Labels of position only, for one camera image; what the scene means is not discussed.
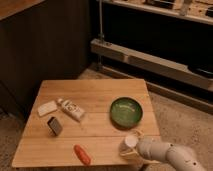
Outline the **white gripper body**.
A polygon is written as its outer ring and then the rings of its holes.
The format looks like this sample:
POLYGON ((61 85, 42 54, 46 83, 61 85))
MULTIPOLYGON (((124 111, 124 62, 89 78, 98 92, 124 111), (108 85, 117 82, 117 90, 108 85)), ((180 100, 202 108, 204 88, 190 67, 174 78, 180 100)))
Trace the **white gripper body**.
POLYGON ((137 144, 137 151, 146 160, 166 162, 167 151, 173 146, 172 143, 162 142, 153 138, 141 138, 137 144))

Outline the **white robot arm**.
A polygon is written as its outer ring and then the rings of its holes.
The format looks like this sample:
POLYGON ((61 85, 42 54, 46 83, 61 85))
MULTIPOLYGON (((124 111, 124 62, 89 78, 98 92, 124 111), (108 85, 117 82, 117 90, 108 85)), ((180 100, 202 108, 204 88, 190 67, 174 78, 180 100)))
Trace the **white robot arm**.
POLYGON ((127 160, 142 158, 167 163, 176 171, 207 171, 191 148, 144 136, 137 130, 124 137, 119 155, 127 160))

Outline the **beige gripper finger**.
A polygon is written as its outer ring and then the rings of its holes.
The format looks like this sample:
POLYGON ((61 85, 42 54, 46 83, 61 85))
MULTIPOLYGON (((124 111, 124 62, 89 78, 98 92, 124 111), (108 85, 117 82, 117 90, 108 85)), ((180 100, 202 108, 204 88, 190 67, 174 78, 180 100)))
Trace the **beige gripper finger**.
POLYGON ((120 156, 125 159, 136 159, 138 157, 138 153, 135 151, 123 151, 120 153, 120 156))
POLYGON ((140 139, 144 137, 143 131, 134 130, 133 132, 134 132, 134 134, 135 134, 138 138, 140 138, 140 139))

